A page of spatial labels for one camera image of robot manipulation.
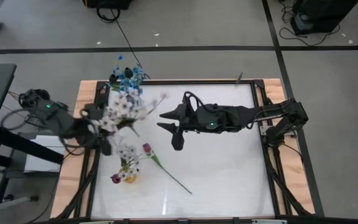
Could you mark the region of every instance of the flower stem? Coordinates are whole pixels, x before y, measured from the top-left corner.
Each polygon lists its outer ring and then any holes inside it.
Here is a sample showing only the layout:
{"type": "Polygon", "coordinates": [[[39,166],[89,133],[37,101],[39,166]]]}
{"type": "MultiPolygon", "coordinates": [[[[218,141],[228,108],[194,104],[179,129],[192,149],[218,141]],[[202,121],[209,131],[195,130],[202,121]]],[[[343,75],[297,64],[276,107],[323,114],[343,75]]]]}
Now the flower stem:
{"type": "Polygon", "coordinates": [[[174,178],[166,169],[164,169],[164,167],[160,166],[162,170],[164,170],[173,180],[175,180],[180,186],[182,186],[187,192],[189,192],[190,194],[191,191],[189,191],[185,186],[183,186],[183,184],[181,184],[178,180],[176,180],[176,178],[174,178]]]}

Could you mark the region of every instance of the green leaf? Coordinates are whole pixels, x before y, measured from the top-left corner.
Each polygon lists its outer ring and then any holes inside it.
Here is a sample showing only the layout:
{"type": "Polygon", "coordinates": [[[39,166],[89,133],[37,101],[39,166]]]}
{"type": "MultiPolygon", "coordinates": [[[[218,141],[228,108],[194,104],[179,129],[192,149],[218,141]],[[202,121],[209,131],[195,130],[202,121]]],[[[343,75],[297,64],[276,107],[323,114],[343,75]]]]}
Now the green leaf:
{"type": "Polygon", "coordinates": [[[117,84],[114,84],[111,88],[113,91],[119,91],[119,85],[117,84]]]}
{"type": "Polygon", "coordinates": [[[155,154],[151,158],[157,165],[159,165],[162,168],[161,162],[155,154]]]}

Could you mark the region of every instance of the white table surface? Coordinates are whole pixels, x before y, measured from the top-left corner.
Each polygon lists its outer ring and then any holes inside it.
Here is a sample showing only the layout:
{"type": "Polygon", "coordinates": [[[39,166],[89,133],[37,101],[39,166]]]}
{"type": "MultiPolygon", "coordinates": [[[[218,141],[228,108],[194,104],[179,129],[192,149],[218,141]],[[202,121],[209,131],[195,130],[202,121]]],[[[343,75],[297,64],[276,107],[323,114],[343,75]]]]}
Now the white table surface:
{"type": "Polygon", "coordinates": [[[157,122],[172,123],[159,114],[174,110],[183,93],[192,91],[204,104],[254,107],[250,85],[143,86],[142,99],[161,93],[169,99],[146,120],[135,124],[138,138],[124,128],[124,141],[142,152],[149,143],[160,162],[193,194],[189,194],[151,160],[142,160],[132,184],[112,183],[120,168],[118,155],[102,155],[91,217],[102,218],[217,218],[274,216],[258,126],[238,133],[184,133],[182,151],[171,146],[172,135],[157,122]]]}

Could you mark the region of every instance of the red flower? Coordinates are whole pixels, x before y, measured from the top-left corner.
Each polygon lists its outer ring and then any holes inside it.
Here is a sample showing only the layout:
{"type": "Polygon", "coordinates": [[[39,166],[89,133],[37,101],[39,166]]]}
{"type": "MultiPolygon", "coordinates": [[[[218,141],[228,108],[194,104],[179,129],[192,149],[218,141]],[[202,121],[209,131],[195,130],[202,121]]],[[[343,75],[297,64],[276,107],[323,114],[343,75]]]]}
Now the red flower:
{"type": "Polygon", "coordinates": [[[146,143],[146,144],[143,145],[143,150],[146,153],[149,153],[149,152],[151,152],[152,148],[150,147],[150,145],[148,143],[146,143]]]}
{"type": "Polygon", "coordinates": [[[119,178],[118,174],[114,174],[113,176],[110,177],[112,182],[115,184],[118,184],[121,182],[121,178],[119,178]]]}

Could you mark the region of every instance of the white flower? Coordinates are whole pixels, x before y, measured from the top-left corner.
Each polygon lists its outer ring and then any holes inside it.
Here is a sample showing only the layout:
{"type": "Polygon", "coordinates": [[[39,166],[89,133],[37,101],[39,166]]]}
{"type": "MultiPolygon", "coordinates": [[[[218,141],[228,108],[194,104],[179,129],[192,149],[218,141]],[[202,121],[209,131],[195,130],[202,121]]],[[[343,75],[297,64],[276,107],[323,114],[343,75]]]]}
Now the white flower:
{"type": "Polygon", "coordinates": [[[108,116],[111,120],[114,120],[117,118],[117,109],[108,106],[104,110],[104,115],[108,116]]]}
{"type": "Polygon", "coordinates": [[[161,99],[166,99],[168,97],[168,93],[161,93],[161,99]]]}
{"type": "Polygon", "coordinates": [[[125,160],[128,159],[128,152],[123,151],[122,153],[120,153],[121,150],[118,150],[118,152],[119,152],[119,157],[120,157],[121,159],[125,159],[125,160]]]}
{"type": "Polygon", "coordinates": [[[136,168],[131,168],[128,170],[127,174],[129,177],[132,177],[133,175],[135,175],[137,173],[137,169],[136,168]]]}
{"type": "Polygon", "coordinates": [[[126,151],[131,157],[136,156],[136,147],[135,146],[126,146],[126,151]]]}
{"type": "Polygon", "coordinates": [[[139,96],[139,91],[137,91],[135,89],[131,89],[128,91],[128,94],[130,94],[132,97],[137,97],[137,96],[139,96]]]}
{"type": "Polygon", "coordinates": [[[130,116],[129,111],[131,110],[131,103],[123,103],[117,108],[117,116],[119,118],[128,118],[130,116]]]}
{"type": "Polygon", "coordinates": [[[93,125],[89,124],[88,125],[88,130],[94,134],[94,133],[98,133],[98,129],[100,127],[100,122],[97,120],[91,120],[91,122],[93,123],[93,125]]]}
{"type": "Polygon", "coordinates": [[[135,156],[131,162],[132,162],[131,167],[137,168],[137,166],[139,165],[139,156],[135,156]]]}
{"type": "Polygon", "coordinates": [[[129,176],[128,176],[127,172],[120,172],[120,173],[118,173],[118,177],[121,179],[126,179],[129,176]]]}
{"type": "Polygon", "coordinates": [[[131,118],[138,118],[141,114],[145,113],[145,109],[144,107],[141,106],[135,106],[131,109],[130,111],[130,117],[131,118]]]}
{"type": "Polygon", "coordinates": [[[113,123],[112,120],[110,120],[110,118],[108,116],[104,116],[101,120],[100,120],[100,128],[105,129],[111,133],[114,133],[117,131],[117,126],[116,124],[113,123]]]}
{"type": "Polygon", "coordinates": [[[152,101],[152,105],[153,105],[154,108],[157,107],[157,103],[158,103],[157,99],[154,99],[152,101]]]}
{"type": "Polygon", "coordinates": [[[146,108],[142,108],[141,110],[139,110],[139,114],[137,115],[137,118],[143,120],[147,117],[147,113],[148,112],[146,108]]]}
{"type": "Polygon", "coordinates": [[[127,155],[127,151],[126,151],[126,148],[123,147],[123,146],[119,146],[118,149],[117,149],[117,154],[120,158],[123,157],[123,155],[127,155]]]}

